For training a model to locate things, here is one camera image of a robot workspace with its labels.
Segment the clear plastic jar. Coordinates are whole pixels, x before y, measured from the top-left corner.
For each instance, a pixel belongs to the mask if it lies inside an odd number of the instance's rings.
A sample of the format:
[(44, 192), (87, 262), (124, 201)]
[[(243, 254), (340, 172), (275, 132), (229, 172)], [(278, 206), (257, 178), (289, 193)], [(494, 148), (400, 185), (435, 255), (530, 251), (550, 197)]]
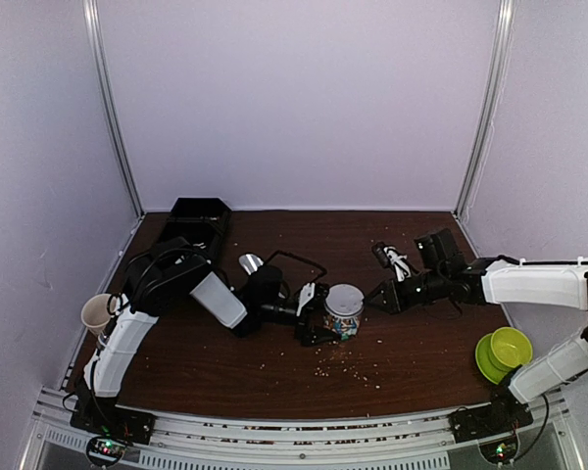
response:
[(338, 315), (327, 310), (324, 313), (323, 326), (337, 334), (342, 341), (347, 341), (358, 334), (361, 319), (359, 311), (348, 315)]

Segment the silver metal jar lid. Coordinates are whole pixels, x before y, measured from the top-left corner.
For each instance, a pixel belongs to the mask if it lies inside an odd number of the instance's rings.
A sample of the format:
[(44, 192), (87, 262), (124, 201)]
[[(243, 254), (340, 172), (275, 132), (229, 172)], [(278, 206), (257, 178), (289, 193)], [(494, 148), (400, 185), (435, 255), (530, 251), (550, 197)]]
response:
[(364, 309), (364, 294), (351, 284), (336, 284), (330, 287), (324, 299), (324, 309), (337, 318), (352, 318)]

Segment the silver metal scoop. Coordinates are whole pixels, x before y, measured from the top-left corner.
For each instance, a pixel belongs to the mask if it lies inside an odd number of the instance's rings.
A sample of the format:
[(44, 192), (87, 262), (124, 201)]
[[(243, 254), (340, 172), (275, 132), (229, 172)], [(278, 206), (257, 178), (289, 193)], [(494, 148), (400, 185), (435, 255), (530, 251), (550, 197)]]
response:
[(252, 253), (240, 256), (238, 263), (248, 276), (257, 272), (264, 265), (264, 261), (259, 256)]

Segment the black three-compartment candy tray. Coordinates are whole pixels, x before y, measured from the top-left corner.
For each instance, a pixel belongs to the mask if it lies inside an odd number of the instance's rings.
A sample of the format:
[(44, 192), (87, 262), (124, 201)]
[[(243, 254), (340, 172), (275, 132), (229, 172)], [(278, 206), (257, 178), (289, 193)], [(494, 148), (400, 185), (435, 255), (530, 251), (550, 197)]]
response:
[(156, 242), (182, 237), (218, 262), (232, 210), (219, 198), (178, 198)]

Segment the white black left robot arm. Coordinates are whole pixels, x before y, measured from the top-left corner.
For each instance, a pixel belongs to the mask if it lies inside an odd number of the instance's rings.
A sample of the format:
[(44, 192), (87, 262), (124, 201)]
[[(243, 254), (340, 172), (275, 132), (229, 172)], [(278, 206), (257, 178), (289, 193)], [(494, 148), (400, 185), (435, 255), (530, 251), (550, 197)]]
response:
[(328, 296), (327, 285), (314, 278), (290, 293), (282, 270), (270, 259), (246, 254), (238, 262), (248, 275), (240, 289), (228, 284), (204, 250), (182, 237), (157, 244), (128, 263), (122, 291), (105, 305), (111, 319), (77, 383), (81, 392), (93, 397), (81, 413), (99, 434), (111, 435), (122, 424), (120, 411), (104, 399), (120, 394), (123, 376), (152, 326), (186, 298), (194, 299), (237, 337), (269, 322), (293, 327), (295, 339), (304, 347), (340, 340), (338, 333), (311, 318)]

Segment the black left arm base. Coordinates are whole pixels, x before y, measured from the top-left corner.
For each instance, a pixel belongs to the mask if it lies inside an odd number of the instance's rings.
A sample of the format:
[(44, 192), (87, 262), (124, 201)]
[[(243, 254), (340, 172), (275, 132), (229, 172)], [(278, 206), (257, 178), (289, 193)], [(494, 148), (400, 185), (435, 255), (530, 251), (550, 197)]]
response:
[(154, 414), (118, 407), (114, 398), (97, 398), (84, 380), (74, 386), (73, 394), (70, 425), (92, 434), (85, 456), (94, 467), (107, 469), (118, 464), (130, 447), (150, 443)]

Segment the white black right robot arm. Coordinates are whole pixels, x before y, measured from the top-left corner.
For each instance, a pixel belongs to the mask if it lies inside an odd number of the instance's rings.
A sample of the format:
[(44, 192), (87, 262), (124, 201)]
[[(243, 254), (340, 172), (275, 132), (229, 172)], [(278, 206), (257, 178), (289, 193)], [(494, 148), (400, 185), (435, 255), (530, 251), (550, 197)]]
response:
[(507, 374), (506, 394), (483, 410), (482, 421), (489, 431), (505, 431), (520, 416), (520, 403), (588, 372), (588, 258), (526, 261), (499, 255), (467, 262), (448, 229), (418, 237), (415, 244), (422, 270), (393, 246), (383, 242), (372, 246), (379, 264), (393, 270), (394, 276), (367, 294), (369, 306), (397, 314), (448, 300), (454, 305), (562, 306), (587, 314), (587, 324), (579, 332)]

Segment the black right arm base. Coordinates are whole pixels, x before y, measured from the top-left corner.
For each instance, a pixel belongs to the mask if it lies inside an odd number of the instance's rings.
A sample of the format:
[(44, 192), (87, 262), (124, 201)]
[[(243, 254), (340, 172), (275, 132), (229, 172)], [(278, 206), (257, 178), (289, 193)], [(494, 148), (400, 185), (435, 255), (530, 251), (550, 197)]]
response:
[(527, 404), (507, 397), (476, 407), (461, 406), (449, 416), (456, 444), (476, 442), (486, 462), (512, 464), (521, 455), (519, 431), (534, 422)]

